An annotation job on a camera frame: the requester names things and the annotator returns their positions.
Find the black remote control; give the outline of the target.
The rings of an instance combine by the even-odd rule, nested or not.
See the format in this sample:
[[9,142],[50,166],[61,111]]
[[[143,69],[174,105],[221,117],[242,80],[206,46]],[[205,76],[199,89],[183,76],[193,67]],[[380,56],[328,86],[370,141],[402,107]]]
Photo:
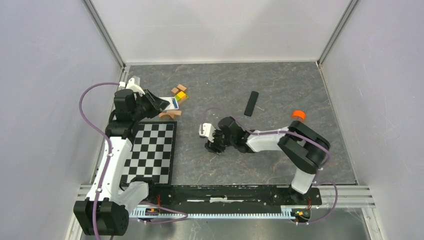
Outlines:
[[248,98],[248,101],[243,113],[245,116],[251,117],[253,115],[258,97],[259,97],[259,93],[257,91],[252,91],[250,93],[250,96]]

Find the blue battery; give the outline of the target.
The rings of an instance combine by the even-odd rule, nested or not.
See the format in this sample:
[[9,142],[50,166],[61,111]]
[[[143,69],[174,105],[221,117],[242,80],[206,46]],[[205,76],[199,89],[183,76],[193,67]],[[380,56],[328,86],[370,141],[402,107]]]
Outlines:
[[177,102],[177,100],[175,99],[175,98],[173,98],[172,99],[172,104],[173,104],[173,106],[174,106],[174,108],[177,110],[177,109],[179,109],[179,105],[178,105],[178,102]]

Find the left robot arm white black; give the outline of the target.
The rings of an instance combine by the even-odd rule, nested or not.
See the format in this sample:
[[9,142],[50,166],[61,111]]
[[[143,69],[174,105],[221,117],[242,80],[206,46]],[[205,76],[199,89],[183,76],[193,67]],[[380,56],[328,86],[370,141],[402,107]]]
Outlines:
[[175,97],[157,97],[148,90],[131,88],[116,91],[113,104],[108,125],[100,131],[105,140],[105,155],[98,175],[85,199],[77,200],[73,207],[82,231],[98,240],[102,236],[123,236],[129,215],[137,205],[141,201],[151,204],[157,198],[152,180],[136,179],[119,192],[124,163],[136,136],[134,127],[145,118],[179,109]]

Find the white remote control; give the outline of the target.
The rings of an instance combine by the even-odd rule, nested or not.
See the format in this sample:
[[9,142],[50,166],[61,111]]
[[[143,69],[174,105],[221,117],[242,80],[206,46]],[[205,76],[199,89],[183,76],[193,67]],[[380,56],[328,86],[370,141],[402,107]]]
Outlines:
[[165,111],[173,111],[173,110],[179,110],[180,109],[180,107],[179,107],[179,109],[175,109],[174,108],[174,105],[173,105],[173,102],[172,102],[172,99],[173,98],[175,98],[175,96],[173,96],[173,97],[159,97],[161,100],[163,100],[163,101],[165,101],[165,102],[167,102],[168,103],[168,105],[166,106],[166,107],[164,107],[163,108],[163,112],[165,112]]

